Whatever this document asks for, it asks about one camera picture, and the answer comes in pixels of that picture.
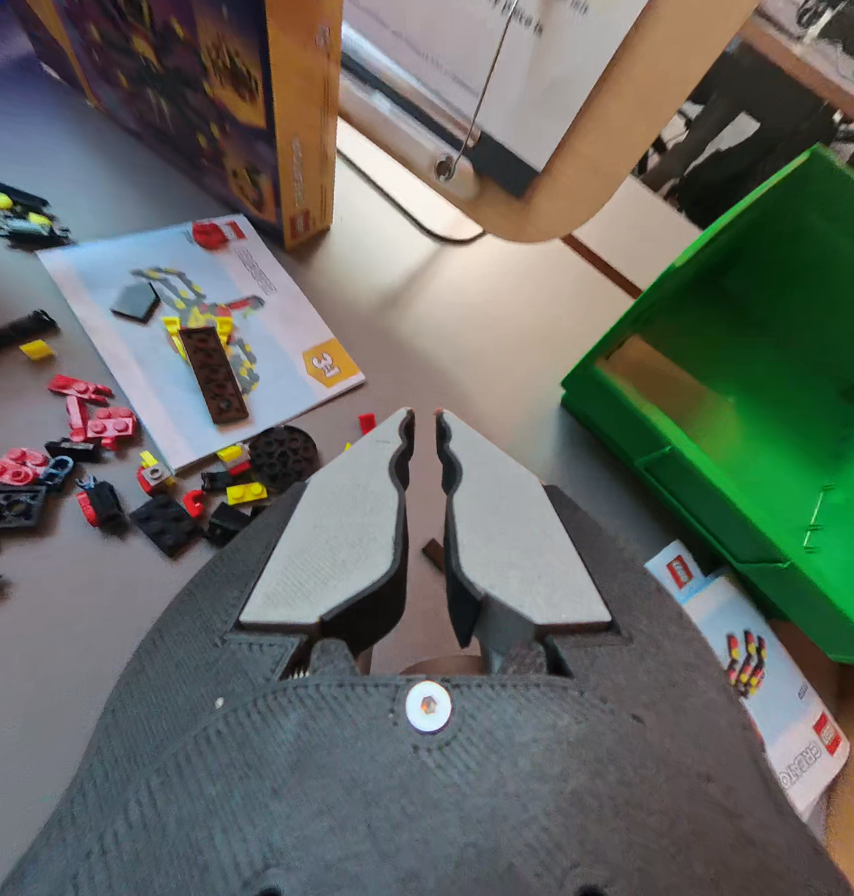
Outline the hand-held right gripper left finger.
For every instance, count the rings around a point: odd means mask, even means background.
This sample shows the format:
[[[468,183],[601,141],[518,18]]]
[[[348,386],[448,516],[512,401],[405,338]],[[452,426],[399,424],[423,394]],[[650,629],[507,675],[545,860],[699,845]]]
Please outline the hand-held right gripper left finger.
[[[252,631],[370,650],[406,607],[413,409],[401,408],[314,473],[238,621]]]

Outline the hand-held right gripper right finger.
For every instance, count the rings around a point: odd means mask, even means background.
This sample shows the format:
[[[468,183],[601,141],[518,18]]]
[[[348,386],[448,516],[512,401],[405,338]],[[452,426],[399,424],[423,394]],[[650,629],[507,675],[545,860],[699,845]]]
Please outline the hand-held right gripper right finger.
[[[452,412],[435,415],[448,615],[491,672],[550,635],[611,631],[612,613],[542,480]]]

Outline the pile of lego pieces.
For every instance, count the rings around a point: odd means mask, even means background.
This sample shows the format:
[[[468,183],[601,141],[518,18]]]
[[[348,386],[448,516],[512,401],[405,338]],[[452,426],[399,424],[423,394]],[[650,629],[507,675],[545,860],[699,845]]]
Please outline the pile of lego pieces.
[[[74,497],[85,522],[99,532],[122,532],[128,523],[167,558],[175,558],[204,539],[221,547],[240,534],[278,497],[318,471],[321,457],[312,437],[285,425],[272,427],[250,442],[217,452],[221,469],[203,472],[201,487],[180,500],[170,493],[171,469],[149,451],[140,454],[136,479],[147,497],[126,513],[113,484],[93,474],[77,476],[115,453],[137,435],[140,420],[127,407],[110,404],[107,386],[68,375],[54,375],[49,392],[65,400],[69,434],[42,451],[15,446],[0,457],[0,535],[35,529],[49,496],[60,494],[75,477]]]

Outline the black long lego plate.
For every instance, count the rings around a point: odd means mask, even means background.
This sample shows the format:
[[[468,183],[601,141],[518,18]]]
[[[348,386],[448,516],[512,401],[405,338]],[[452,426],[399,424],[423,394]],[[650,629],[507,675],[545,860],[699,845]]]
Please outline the black long lego plate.
[[[182,327],[178,337],[212,422],[221,427],[247,420],[250,412],[217,330]]]

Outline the black lego slope tile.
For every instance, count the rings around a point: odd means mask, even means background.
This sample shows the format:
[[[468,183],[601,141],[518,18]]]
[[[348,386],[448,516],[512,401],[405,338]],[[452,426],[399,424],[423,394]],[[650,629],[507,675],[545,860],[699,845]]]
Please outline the black lego slope tile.
[[[148,324],[160,305],[160,297],[149,282],[138,282],[123,287],[110,305],[111,313],[141,325]]]

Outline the black yellow lego subassembly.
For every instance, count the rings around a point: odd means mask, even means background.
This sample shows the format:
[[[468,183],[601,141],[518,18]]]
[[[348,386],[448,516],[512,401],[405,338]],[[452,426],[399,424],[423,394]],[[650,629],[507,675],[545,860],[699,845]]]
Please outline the black yellow lego subassembly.
[[[71,231],[41,196],[0,182],[0,238],[12,248],[38,250],[72,244]]]

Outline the lego set box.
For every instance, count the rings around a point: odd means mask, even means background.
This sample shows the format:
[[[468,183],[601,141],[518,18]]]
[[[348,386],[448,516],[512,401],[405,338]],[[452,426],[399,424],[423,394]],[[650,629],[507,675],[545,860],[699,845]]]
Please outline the lego set box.
[[[39,60],[294,248],[334,217],[342,1],[20,1]]]

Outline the thin instruction booklet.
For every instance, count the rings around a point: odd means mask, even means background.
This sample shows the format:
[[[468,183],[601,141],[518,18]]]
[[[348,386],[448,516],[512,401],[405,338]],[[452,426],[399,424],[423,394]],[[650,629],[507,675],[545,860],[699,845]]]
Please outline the thin instruction booklet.
[[[684,606],[713,583],[713,574],[704,574],[690,550],[674,540],[645,562],[645,570]]]

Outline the scorpion cover instruction booklet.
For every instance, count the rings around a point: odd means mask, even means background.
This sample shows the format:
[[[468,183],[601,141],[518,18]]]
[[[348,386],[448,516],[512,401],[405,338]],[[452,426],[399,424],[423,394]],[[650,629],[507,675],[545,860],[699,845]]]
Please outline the scorpion cover instruction booklet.
[[[242,215],[236,239],[209,252],[191,221],[36,253],[97,349],[142,428],[173,469],[295,419],[354,389],[364,374]],[[120,290],[149,282],[160,297],[151,321],[120,319]],[[182,327],[216,328],[250,416],[217,426],[178,347]]]

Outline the spider cover instruction booklet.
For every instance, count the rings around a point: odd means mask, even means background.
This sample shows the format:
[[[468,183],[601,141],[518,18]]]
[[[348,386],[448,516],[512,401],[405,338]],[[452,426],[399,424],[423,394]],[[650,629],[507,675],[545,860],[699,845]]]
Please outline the spider cover instruction booklet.
[[[850,756],[850,742],[757,607],[727,574],[677,596],[756,727],[781,789],[809,821]]]

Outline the green plastic bin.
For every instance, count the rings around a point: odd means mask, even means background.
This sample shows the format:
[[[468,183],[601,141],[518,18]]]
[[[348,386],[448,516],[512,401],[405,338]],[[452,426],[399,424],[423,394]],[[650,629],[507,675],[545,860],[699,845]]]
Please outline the green plastic bin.
[[[561,387],[765,609],[854,666],[854,171],[802,153],[701,233]]]

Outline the silver monitor stand base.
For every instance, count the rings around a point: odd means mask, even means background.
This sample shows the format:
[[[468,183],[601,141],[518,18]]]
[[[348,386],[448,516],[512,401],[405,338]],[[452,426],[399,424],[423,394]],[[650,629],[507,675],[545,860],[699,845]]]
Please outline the silver monitor stand base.
[[[486,236],[471,218],[343,118],[337,123],[336,154],[385,204],[433,242],[464,247]]]

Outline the printed instruction sheet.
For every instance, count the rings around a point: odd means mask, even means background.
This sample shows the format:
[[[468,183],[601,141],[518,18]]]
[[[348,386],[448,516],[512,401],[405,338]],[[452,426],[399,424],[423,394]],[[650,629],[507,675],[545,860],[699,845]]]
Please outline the printed instruction sheet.
[[[343,24],[539,172],[645,1],[351,1]]]

